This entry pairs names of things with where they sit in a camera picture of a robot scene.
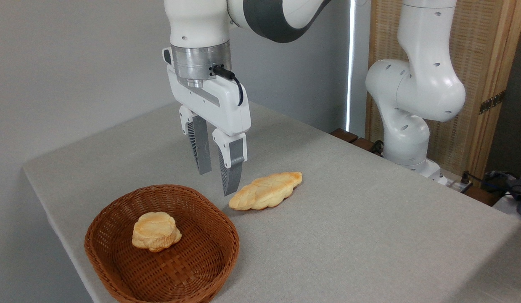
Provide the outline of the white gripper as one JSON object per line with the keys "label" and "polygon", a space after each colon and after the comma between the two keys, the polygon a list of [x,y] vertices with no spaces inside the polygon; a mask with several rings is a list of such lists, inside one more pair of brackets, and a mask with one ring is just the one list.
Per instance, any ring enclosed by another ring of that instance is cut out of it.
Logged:
{"label": "white gripper", "polygon": [[237,83],[216,75],[214,66],[231,69],[230,47],[180,48],[162,50],[174,98],[179,109],[182,132],[188,137],[199,174],[212,170],[207,122],[218,146],[223,194],[236,192],[243,162],[247,161],[246,135],[251,126],[249,105]]}

